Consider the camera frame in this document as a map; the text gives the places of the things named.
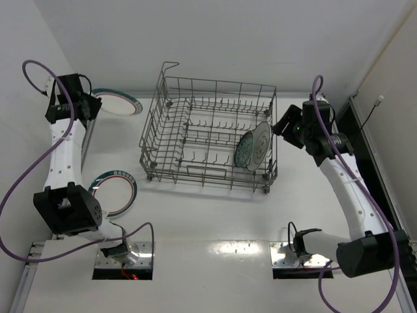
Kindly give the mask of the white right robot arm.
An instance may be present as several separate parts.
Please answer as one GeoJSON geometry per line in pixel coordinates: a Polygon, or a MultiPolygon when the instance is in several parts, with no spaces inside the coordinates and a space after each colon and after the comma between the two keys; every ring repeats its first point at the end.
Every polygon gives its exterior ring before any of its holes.
{"type": "Polygon", "coordinates": [[[319,254],[336,262],[349,278],[391,269],[399,265],[399,249],[408,243],[403,230],[389,231],[362,182],[348,137],[333,133],[331,107],[325,101],[290,105],[273,126],[277,136],[304,148],[328,179],[341,205],[349,237],[329,235],[319,228],[299,230],[293,252],[299,257],[319,254]]]}

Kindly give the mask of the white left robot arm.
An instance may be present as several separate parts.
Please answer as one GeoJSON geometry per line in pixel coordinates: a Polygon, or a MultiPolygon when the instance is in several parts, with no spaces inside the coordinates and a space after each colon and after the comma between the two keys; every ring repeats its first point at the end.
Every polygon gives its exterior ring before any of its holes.
{"type": "Polygon", "coordinates": [[[53,234],[95,241],[105,257],[124,263],[131,252],[124,228],[104,218],[98,200],[81,178],[87,125],[102,105],[83,90],[82,78],[67,74],[53,81],[46,120],[56,148],[50,155],[44,189],[34,194],[33,203],[53,234]]]}

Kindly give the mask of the small teal patterned plate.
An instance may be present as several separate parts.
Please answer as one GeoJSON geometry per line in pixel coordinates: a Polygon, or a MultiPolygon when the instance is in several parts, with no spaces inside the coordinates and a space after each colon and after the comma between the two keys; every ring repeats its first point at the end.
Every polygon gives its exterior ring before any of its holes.
{"type": "Polygon", "coordinates": [[[233,156],[236,167],[244,167],[252,155],[253,149],[253,132],[247,131],[241,136],[233,156]]]}

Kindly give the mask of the white plate green red rim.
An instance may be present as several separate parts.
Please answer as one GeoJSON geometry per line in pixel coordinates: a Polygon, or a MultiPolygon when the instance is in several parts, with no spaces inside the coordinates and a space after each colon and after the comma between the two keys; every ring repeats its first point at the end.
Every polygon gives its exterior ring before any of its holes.
{"type": "Polygon", "coordinates": [[[143,111],[139,100],[122,91],[97,88],[92,90],[94,97],[101,100],[101,110],[118,116],[138,115],[143,111]]]}

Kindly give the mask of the large white plate blue rim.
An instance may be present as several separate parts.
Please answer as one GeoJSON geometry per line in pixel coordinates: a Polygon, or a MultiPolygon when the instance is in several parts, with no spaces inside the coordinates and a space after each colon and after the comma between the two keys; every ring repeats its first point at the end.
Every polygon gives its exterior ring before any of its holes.
{"type": "Polygon", "coordinates": [[[258,124],[253,131],[253,147],[250,160],[246,165],[246,169],[250,172],[257,170],[266,157],[266,153],[270,148],[272,139],[272,130],[270,124],[266,121],[258,124]]]}

